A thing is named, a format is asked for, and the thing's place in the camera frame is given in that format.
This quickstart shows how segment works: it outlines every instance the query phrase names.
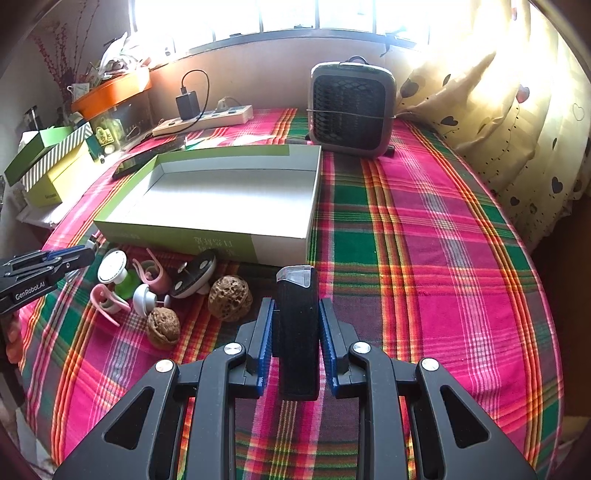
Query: pacifier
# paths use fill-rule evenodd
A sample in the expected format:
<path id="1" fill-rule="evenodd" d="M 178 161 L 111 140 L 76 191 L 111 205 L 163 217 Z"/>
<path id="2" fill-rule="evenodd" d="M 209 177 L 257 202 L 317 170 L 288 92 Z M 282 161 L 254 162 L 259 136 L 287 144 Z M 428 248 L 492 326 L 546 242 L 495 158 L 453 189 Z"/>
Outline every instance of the pacifier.
<path id="1" fill-rule="evenodd" d="M 141 284 L 134 270 L 127 271 L 127 255 L 122 250 L 113 250 L 100 263 L 99 281 L 108 285 L 115 284 L 115 293 L 124 300 L 134 296 L 134 291 Z"/>
<path id="2" fill-rule="evenodd" d="M 140 280 L 145 283 L 151 291 L 162 295 L 169 291 L 172 282 L 166 273 L 166 270 L 163 269 L 162 265 L 150 249 L 147 248 L 146 251 L 152 257 L 152 260 L 146 260 L 140 263 L 134 258 L 131 262 L 133 263 Z"/>
<path id="3" fill-rule="evenodd" d="M 216 269 L 214 250 L 205 250 L 195 259 L 185 262 L 177 271 L 172 282 L 170 294 L 175 299 L 183 299 L 195 292 L 205 295 L 209 292 L 209 279 Z"/>
<path id="4" fill-rule="evenodd" d="M 166 295 L 164 301 L 159 301 L 156 294 L 152 293 L 145 283 L 135 289 L 134 310 L 139 316 L 146 318 L 156 307 L 169 309 L 170 295 Z"/>
<path id="5" fill-rule="evenodd" d="M 119 327 L 120 324 L 115 321 L 110 314 L 117 313 L 120 310 L 131 312 L 129 304 L 115 292 L 110 291 L 107 286 L 102 283 L 95 285 L 90 292 L 90 302 L 96 310 L 103 315 L 103 317 L 116 327 Z"/>

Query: black cable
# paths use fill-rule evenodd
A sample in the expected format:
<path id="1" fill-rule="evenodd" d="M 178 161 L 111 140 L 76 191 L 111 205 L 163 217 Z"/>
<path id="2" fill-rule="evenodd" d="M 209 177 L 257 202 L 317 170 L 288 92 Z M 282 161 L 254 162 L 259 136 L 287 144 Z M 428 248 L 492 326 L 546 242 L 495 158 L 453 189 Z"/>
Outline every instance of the black cable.
<path id="1" fill-rule="evenodd" d="M 189 73 L 193 73 L 193 72 L 201 72 L 201 73 L 203 73 L 207 77 L 207 81 L 209 81 L 209 76 L 207 76 L 207 72 L 205 70 L 201 70 L 201 69 L 189 70 L 187 73 L 185 73 L 183 75 L 183 78 L 181 79 L 181 90 L 183 90 L 185 88 L 185 85 L 184 85 L 185 78 L 187 78 L 187 75 L 189 75 Z"/>
<path id="2" fill-rule="evenodd" d="M 184 85 L 185 78 L 187 77 L 187 75 L 189 73 L 192 73 L 192 72 L 202 72 L 205 75 L 205 78 L 207 79 L 207 94 L 205 96 L 205 105 L 203 106 L 203 110 L 201 110 L 201 114 L 199 115 L 199 117 L 192 124 L 187 125 L 185 128 L 182 128 L 181 130 L 178 130 L 178 131 L 176 131 L 176 132 L 174 132 L 174 133 L 172 133 L 170 135 L 177 135 L 177 134 L 179 134 L 181 132 L 184 132 L 188 128 L 191 128 L 191 127 L 195 126 L 195 124 L 201 120 L 203 114 L 205 113 L 205 110 L 207 110 L 207 103 L 209 102 L 209 87 L 210 87 L 210 82 L 209 82 L 209 75 L 207 74 L 206 71 L 200 70 L 200 69 L 194 69 L 194 70 L 189 70 L 187 73 L 185 73 L 183 75 L 183 79 L 181 80 L 181 91 L 183 91 L 183 89 L 185 89 L 185 85 Z"/>

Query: white power strip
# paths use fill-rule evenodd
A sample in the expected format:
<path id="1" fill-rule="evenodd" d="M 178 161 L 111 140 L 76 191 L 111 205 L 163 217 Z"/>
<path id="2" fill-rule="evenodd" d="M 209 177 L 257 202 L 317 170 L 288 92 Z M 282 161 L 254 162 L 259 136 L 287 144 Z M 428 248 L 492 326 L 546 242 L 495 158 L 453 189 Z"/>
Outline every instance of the white power strip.
<path id="1" fill-rule="evenodd" d="M 162 135 L 173 135 L 177 132 L 194 132 L 196 130 L 205 130 L 208 128 L 229 127 L 230 125 L 245 124 L 254 118 L 252 105 L 232 107 L 225 112 L 205 112 L 199 122 L 197 117 L 189 120 L 175 118 L 166 120 L 152 130 L 155 137 Z"/>

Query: smartphone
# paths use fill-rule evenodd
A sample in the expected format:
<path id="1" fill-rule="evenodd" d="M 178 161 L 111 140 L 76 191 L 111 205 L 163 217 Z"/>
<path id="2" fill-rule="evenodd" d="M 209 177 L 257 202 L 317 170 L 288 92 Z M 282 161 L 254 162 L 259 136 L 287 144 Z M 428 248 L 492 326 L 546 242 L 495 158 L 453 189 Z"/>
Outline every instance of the smartphone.
<path id="1" fill-rule="evenodd" d="M 132 173 L 137 172 L 141 167 L 146 165 L 146 163 L 152 160 L 156 155 L 160 155 L 161 153 L 173 152 L 175 150 L 181 150 L 182 148 L 184 148 L 184 141 L 185 137 L 184 135 L 181 135 L 180 137 L 177 137 L 174 140 L 170 140 L 166 143 L 158 145 L 157 147 L 150 148 L 149 150 L 135 154 L 133 157 L 127 158 L 119 164 L 119 166 L 113 173 L 113 180 L 119 180 L 120 178 L 123 178 L 126 175 L 130 175 Z"/>

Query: pink pacifier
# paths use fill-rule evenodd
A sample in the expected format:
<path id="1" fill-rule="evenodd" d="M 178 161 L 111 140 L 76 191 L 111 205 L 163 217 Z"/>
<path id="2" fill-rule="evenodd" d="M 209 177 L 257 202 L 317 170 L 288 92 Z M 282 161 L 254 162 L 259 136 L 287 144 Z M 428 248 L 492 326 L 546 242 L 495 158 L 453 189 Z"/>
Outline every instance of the pink pacifier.
<path id="1" fill-rule="evenodd" d="M 107 286 L 102 283 L 96 285 L 90 292 L 90 302 L 96 310 L 103 315 L 103 317 L 117 327 L 119 327 L 120 324 L 113 320 L 113 317 L 110 314 L 117 313 L 120 310 L 131 312 L 129 304 L 115 292 L 110 291 Z"/>
<path id="2" fill-rule="evenodd" d="M 146 251 L 152 257 L 152 260 L 146 260 L 140 263 L 134 258 L 132 263 L 135 271 L 138 273 L 142 283 L 145 283 L 155 294 L 162 295 L 167 293 L 172 285 L 170 277 L 150 249 L 147 248 Z"/>

